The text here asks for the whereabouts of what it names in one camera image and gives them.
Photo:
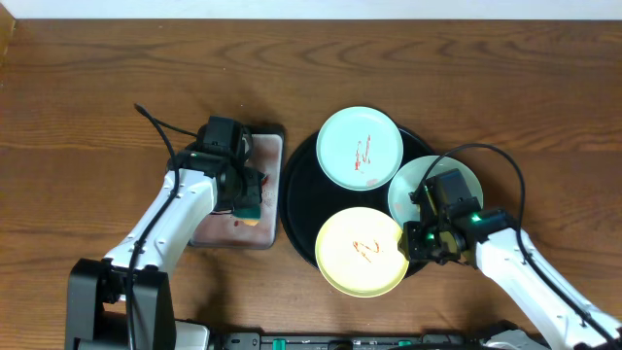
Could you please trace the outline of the green scrubbing sponge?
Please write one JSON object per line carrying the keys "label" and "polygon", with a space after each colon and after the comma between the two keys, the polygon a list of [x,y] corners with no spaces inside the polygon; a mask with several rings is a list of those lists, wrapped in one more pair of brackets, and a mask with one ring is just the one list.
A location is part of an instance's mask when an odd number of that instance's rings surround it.
{"label": "green scrubbing sponge", "polygon": [[260,222],[261,210],[259,205],[247,208],[237,208],[232,211],[232,216],[244,225],[254,227]]}

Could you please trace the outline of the pale green plate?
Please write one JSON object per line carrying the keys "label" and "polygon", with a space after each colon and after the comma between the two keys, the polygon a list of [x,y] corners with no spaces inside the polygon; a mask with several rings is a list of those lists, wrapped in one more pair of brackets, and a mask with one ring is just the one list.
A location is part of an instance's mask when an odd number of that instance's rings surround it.
{"label": "pale green plate", "polygon": [[[388,204],[391,216],[401,227],[409,221],[420,221],[420,209],[412,203],[409,195],[416,190],[426,170],[436,159],[437,156],[417,157],[407,162],[394,176],[388,189]],[[444,157],[432,169],[429,177],[454,169],[462,173],[470,193],[477,197],[481,206],[484,206],[484,195],[479,180],[460,161]]]}

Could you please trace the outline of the yellow plate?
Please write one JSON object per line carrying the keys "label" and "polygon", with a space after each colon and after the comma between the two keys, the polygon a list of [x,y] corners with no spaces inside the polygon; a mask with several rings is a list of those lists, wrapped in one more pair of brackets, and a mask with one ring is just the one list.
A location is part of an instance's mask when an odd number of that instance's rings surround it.
{"label": "yellow plate", "polygon": [[368,207],[341,210],[321,226],[315,257],[324,278],[339,292],[375,298],[395,288],[409,261],[399,247],[402,228],[389,215]]}

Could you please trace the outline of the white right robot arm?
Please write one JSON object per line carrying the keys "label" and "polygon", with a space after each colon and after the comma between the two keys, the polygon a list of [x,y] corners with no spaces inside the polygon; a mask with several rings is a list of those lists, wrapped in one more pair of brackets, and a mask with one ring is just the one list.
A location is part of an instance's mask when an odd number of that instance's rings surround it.
{"label": "white right robot arm", "polygon": [[503,209],[428,212],[403,224],[416,262],[463,263],[499,285],[552,349],[619,349],[621,322],[578,292]]}

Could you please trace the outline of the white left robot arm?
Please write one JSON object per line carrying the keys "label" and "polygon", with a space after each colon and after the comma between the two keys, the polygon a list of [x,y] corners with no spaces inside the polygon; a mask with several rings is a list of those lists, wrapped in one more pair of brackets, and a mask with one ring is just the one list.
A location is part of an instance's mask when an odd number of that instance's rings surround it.
{"label": "white left robot arm", "polygon": [[170,276],[208,216],[255,209],[264,174],[243,157],[181,151],[147,212],[97,261],[80,259],[67,288],[67,349],[206,349],[210,331],[179,321]]}

